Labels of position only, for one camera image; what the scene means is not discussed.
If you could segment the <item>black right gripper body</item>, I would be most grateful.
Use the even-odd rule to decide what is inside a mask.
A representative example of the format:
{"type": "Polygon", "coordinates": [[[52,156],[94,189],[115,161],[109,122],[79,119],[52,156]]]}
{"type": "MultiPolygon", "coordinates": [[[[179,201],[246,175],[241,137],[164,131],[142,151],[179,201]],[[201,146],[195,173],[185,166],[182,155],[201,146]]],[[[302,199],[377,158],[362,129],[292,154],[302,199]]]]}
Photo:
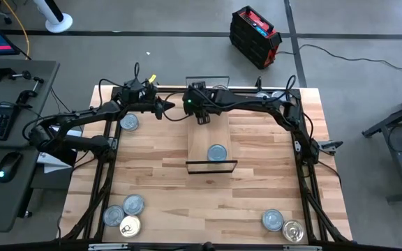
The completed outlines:
{"type": "Polygon", "coordinates": [[[220,115],[223,111],[217,104],[217,98],[224,94],[220,89],[187,89],[183,94],[183,108],[186,115],[198,112],[220,115]]]}

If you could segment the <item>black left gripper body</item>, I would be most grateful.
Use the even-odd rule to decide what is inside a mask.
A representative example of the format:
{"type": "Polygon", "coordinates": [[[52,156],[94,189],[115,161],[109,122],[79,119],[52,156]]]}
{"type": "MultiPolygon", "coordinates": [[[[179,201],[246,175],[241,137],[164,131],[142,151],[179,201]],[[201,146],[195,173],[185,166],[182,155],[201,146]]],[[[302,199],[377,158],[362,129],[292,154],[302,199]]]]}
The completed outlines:
{"type": "Polygon", "coordinates": [[[142,104],[145,112],[151,112],[158,120],[161,120],[164,112],[164,103],[156,95],[157,91],[158,89],[153,84],[145,84],[142,104]]]}

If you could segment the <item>silver lid seafood can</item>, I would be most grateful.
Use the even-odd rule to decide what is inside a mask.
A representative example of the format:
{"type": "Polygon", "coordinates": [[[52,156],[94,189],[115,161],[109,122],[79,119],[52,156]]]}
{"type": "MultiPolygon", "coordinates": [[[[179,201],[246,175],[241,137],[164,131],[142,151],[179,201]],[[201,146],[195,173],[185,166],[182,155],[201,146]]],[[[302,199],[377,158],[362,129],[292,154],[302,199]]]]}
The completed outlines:
{"type": "Polygon", "coordinates": [[[118,227],[125,216],[124,210],[118,205],[111,205],[103,212],[103,222],[109,227],[118,227]]]}
{"type": "Polygon", "coordinates": [[[127,215],[139,215],[144,210],[144,199],[138,194],[127,196],[123,202],[123,209],[127,215]]]}
{"type": "Polygon", "coordinates": [[[139,119],[135,114],[127,114],[122,120],[120,120],[120,126],[125,131],[129,132],[137,130],[139,127],[139,119]]]}

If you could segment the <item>green label tuna can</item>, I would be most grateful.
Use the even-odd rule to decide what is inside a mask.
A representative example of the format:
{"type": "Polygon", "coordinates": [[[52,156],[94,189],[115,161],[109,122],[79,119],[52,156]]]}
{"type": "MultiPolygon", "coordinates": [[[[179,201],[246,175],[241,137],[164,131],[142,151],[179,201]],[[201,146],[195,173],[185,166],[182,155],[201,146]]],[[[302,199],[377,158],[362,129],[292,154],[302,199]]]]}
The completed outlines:
{"type": "Polygon", "coordinates": [[[223,161],[227,159],[227,156],[227,149],[221,144],[213,144],[207,150],[209,161],[223,161]]]}

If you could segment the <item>wooden shelf with black frames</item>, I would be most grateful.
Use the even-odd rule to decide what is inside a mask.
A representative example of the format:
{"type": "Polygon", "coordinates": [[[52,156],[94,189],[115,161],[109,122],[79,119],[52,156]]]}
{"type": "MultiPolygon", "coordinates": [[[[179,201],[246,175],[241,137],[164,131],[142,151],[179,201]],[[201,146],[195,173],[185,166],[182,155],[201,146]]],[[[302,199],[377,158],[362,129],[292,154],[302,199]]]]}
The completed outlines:
{"type": "MultiPolygon", "coordinates": [[[[203,81],[193,80],[188,84],[191,87],[193,82],[203,81]]],[[[189,174],[231,174],[238,164],[232,158],[232,143],[230,138],[229,117],[226,112],[221,115],[212,114],[210,123],[199,125],[196,117],[189,115],[187,120],[188,130],[188,158],[186,168],[189,174]],[[209,161],[207,150],[213,144],[223,145],[228,152],[226,160],[209,161]]]]}

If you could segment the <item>red and black toolbox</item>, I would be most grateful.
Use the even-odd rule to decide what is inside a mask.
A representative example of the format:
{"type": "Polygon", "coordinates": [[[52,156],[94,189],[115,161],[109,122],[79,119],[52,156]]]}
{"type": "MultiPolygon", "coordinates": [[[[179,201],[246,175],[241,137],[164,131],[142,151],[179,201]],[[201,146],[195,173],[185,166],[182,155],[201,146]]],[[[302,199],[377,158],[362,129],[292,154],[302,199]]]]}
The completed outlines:
{"type": "Polygon", "coordinates": [[[232,14],[230,42],[258,69],[270,66],[276,57],[281,34],[250,6],[232,14]]]}

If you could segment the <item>white paper sheets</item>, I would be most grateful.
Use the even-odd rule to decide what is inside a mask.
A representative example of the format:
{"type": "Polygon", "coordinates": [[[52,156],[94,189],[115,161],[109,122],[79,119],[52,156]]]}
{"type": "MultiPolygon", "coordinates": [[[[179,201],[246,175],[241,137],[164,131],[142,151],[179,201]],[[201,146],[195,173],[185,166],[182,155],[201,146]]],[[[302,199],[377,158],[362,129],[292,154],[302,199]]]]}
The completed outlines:
{"type": "MultiPolygon", "coordinates": [[[[52,126],[52,128],[58,132],[59,127],[57,126],[52,126]]],[[[80,137],[82,136],[82,131],[81,130],[69,130],[67,132],[67,135],[72,135],[72,136],[77,136],[80,137]]],[[[41,152],[38,156],[37,159],[37,164],[43,164],[44,165],[44,173],[50,173],[50,172],[55,172],[59,171],[62,169],[68,169],[71,168],[70,165],[67,165],[66,163],[60,161],[56,157],[53,157],[47,153],[41,152]]]]}

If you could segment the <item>black desk clamp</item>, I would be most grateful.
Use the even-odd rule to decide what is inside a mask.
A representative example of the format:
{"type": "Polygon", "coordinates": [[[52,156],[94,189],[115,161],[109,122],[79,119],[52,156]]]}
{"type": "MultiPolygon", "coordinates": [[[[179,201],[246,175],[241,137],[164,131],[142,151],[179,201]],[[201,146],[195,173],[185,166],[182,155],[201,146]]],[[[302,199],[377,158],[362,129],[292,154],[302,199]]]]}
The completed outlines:
{"type": "Polygon", "coordinates": [[[31,79],[31,73],[27,70],[16,73],[12,68],[0,68],[0,82],[4,79],[16,80],[17,78],[31,79]]]}
{"type": "Polygon", "coordinates": [[[17,98],[17,100],[15,102],[16,105],[19,105],[19,106],[26,105],[30,98],[35,98],[38,95],[36,90],[41,84],[44,83],[45,80],[42,79],[42,78],[39,78],[39,77],[34,77],[33,81],[35,82],[35,85],[32,88],[32,90],[24,90],[24,91],[22,91],[19,94],[19,96],[18,96],[18,98],[17,98]]]}

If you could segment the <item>grey metal clamp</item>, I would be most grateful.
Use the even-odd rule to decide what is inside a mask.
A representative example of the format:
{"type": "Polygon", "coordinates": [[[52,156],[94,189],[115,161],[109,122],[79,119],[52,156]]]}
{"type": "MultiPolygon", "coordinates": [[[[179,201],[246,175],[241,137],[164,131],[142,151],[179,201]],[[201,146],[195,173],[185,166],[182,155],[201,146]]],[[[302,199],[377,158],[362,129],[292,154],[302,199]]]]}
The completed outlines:
{"type": "Polygon", "coordinates": [[[342,144],[343,144],[342,141],[334,141],[334,140],[318,142],[319,149],[323,153],[329,155],[334,155],[336,153],[337,148],[340,147],[342,144]]]}

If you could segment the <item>black computer mouse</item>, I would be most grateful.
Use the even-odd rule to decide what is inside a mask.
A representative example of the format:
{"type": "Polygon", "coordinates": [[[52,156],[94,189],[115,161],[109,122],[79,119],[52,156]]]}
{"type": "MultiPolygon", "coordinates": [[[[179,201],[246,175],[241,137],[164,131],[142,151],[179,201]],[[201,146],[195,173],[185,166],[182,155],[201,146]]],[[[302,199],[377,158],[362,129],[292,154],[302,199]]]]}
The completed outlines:
{"type": "Polygon", "coordinates": [[[0,162],[0,182],[8,183],[12,181],[17,173],[23,156],[20,152],[7,153],[0,162]]]}

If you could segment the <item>white pedestal stand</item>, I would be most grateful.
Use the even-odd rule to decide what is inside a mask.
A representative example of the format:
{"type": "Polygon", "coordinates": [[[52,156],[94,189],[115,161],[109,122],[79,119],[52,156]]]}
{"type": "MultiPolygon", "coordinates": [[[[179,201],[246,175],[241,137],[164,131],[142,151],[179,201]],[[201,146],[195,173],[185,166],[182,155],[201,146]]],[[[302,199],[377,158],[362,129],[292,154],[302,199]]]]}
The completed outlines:
{"type": "Polygon", "coordinates": [[[45,17],[45,28],[51,33],[62,33],[70,29],[73,18],[63,13],[54,0],[33,0],[38,11],[45,17]]]}

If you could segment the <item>silver rail bracket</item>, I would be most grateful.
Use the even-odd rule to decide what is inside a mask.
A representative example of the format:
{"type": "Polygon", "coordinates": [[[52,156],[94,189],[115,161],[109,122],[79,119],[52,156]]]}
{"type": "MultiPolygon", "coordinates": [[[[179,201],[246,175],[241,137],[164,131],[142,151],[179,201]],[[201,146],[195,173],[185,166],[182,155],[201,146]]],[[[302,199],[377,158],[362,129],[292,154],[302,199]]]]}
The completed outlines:
{"type": "Polygon", "coordinates": [[[87,251],[111,251],[111,250],[128,250],[127,243],[93,243],[88,246],[87,251]]]}
{"type": "Polygon", "coordinates": [[[322,247],[314,245],[284,245],[283,251],[322,251],[322,247]]]}

